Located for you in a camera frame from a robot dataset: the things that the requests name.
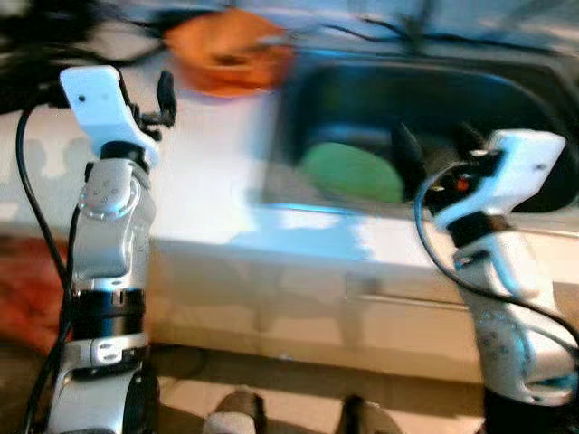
kitchen counter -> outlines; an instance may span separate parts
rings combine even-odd
[[[173,69],[166,53],[123,70],[142,111],[157,108],[162,68]],[[412,222],[258,204],[278,93],[217,100],[179,80],[176,87],[176,126],[164,131],[161,163],[151,171],[157,217],[149,312],[157,340],[478,380],[468,314]],[[15,166],[18,116],[0,117],[0,230],[39,236]],[[89,142],[69,110],[41,107],[26,130],[25,153],[47,220],[63,236],[84,166],[94,159]],[[432,239],[450,255],[448,237]],[[579,285],[576,236],[528,239],[554,281]],[[354,310],[344,307],[348,299]],[[400,324],[406,331],[394,332]]]

floor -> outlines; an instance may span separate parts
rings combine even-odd
[[[41,358],[0,343],[0,434],[14,433]],[[381,434],[474,434],[481,423],[477,386],[394,377],[258,356],[157,346],[161,434],[200,433],[204,417],[243,385],[265,400],[269,434],[333,434],[342,400],[358,394]]]

orange object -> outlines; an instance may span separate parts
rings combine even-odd
[[[236,97],[283,81],[292,48],[262,41],[284,33],[256,14],[231,8],[180,24],[165,39],[191,87],[212,96]]]

sink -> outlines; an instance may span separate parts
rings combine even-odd
[[[542,190],[517,212],[573,206],[579,192],[579,103],[553,69],[505,61],[302,51],[280,92],[262,201],[291,208],[409,217],[424,177],[504,128],[547,130],[567,146]],[[408,203],[368,203],[316,189],[298,164],[320,142],[361,147],[390,160]]]

